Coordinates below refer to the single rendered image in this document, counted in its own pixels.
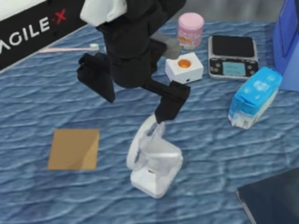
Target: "jar lid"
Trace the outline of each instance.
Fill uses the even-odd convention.
[[[204,26],[204,18],[197,13],[185,13],[180,16],[179,25],[185,29],[200,29]]]

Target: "pink container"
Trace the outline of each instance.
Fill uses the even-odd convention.
[[[200,46],[205,21],[197,13],[186,13],[178,20],[178,42],[187,50]]]

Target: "wooden block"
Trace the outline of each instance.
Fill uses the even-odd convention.
[[[98,129],[55,130],[48,169],[96,169],[99,139]]]

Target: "blue carton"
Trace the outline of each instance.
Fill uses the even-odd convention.
[[[299,91],[299,0],[285,0],[273,32],[275,69],[282,90]]]
[[[232,126],[249,129],[271,105],[282,76],[276,70],[263,67],[235,94],[228,119]]]

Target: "orange circle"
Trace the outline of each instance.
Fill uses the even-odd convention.
[[[189,60],[182,59],[182,60],[179,60],[178,65],[179,65],[179,67],[181,67],[183,69],[187,69],[191,66],[191,62]]]

